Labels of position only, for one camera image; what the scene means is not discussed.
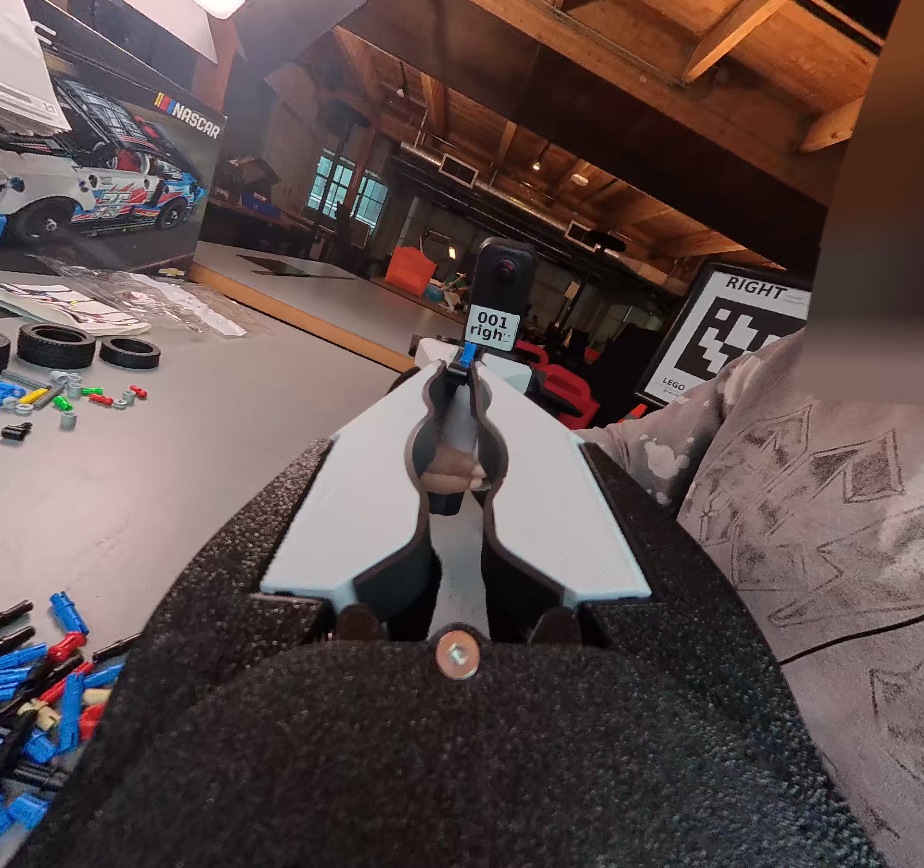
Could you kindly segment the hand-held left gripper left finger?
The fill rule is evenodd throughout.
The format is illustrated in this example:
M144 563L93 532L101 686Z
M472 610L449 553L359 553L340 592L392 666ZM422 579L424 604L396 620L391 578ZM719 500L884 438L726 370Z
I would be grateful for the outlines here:
M426 639L442 566L422 474L445 412L445 363L424 367L333 436L260 580L266 596L363 605L393 639Z

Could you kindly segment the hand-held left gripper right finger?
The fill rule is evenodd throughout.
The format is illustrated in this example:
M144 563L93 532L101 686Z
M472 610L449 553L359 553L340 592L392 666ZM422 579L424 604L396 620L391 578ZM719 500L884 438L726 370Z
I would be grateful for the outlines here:
M483 362L471 367L471 406L491 639L527 639L556 608L651 600L583 441Z

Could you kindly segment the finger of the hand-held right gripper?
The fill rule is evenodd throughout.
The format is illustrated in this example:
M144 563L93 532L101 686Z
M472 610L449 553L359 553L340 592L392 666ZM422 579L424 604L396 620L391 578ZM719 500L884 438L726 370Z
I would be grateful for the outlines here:
M423 338L415 353L415 368L433 377L464 377L460 356L463 346L445 341Z
M486 350L480 354L480 365L486 368L492 376L506 382L516 392L528 392L533 379L533 369L529 363L524 364Z

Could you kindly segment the person's right forearm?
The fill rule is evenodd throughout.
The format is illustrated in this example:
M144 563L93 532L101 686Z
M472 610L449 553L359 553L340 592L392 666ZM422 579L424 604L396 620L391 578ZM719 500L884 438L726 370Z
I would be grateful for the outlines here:
M743 354L718 375L683 394L663 409L638 420L577 432L600 447L670 514L676 516L689 494L700 464L736 403L756 380L770 377L770 364L799 354L804 330Z

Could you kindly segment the grey desk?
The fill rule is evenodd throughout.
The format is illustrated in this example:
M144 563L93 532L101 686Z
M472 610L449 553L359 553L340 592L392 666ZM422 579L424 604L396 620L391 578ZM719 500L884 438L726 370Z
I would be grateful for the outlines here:
M2 425L32 423L22 442L2 441L2 609L32 604L3 635L32 626L31 643L55 643L60 591L89 625L85 654L138 633L223 523L398 377L379 356L203 296L245 335L154 325L158 368L96 359L83 375L113 397L140 386L147 400L120 411L82 398L67 430L52 405L2 411Z

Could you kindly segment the person's right hand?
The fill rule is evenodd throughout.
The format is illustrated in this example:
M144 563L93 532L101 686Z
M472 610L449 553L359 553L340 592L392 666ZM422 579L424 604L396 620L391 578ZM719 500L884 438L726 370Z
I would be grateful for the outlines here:
M486 471L472 449L442 443L422 473L421 482L429 493L454 495L482 488L486 478Z

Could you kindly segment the red plastic object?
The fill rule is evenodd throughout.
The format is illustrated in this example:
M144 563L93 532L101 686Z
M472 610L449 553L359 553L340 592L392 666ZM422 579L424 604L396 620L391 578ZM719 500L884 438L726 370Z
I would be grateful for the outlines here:
M590 427L600 403L592 396L588 381L559 365L540 366L535 375L539 404L547 412L573 431Z

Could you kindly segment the grey table with wooden edge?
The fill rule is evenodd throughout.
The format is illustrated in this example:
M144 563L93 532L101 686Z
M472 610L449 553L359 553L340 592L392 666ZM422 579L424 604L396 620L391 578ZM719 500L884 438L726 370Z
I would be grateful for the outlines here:
M401 373L413 337L459 340L464 323L441 308L312 260L200 241L190 279L266 317Z

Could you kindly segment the framed black-white marker sign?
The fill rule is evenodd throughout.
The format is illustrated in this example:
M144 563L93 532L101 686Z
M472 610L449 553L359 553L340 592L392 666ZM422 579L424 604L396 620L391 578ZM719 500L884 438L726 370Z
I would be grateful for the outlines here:
M785 270L706 266L634 394L640 402L664 408L737 358L800 331L810 300L809 282Z

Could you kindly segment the clear plastic bag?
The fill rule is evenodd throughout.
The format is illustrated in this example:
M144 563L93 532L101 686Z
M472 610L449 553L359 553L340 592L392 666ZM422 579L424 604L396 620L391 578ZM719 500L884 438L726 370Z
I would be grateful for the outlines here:
M241 339L261 330L247 308L198 284L159 280L140 273L73 265L47 255L37 264L103 304L161 329Z

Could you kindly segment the thin black rubber toy tire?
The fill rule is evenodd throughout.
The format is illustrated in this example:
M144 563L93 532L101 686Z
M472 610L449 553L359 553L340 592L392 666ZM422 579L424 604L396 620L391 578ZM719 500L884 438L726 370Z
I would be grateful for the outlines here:
M156 345L127 336L101 339L98 354L105 363L130 370L153 370L161 361L161 350Z

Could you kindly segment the pile of colourful toy pins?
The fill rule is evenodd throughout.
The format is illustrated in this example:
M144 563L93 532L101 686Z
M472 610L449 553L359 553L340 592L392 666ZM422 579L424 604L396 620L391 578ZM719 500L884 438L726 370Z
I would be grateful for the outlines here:
M29 600L2 610L2 860L48 815L96 733L130 650L132 633L90 647L89 620L65 590L48 599L40 639Z

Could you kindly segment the scattered small toy parts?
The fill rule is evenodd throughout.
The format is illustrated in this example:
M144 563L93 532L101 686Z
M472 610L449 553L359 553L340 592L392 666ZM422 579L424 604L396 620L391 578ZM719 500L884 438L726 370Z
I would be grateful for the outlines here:
M101 385L64 371L28 377L7 368L2 371L2 442L18 444L44 428L73 435L88 415L128 412L150 398L138 384Z

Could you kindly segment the colourful printed booklet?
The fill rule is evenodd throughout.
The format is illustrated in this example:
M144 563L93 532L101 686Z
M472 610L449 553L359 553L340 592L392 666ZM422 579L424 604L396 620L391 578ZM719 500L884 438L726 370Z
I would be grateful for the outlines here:
M80 330L97 338L136 338L151 325L65 285L1 283L1 306L37 323Z

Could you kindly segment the instruction booklet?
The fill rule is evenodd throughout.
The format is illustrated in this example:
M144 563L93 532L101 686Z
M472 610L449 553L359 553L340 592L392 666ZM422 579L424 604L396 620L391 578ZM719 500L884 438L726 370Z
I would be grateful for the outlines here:
M29 136L70 130L24 0L1 0L1 125Z

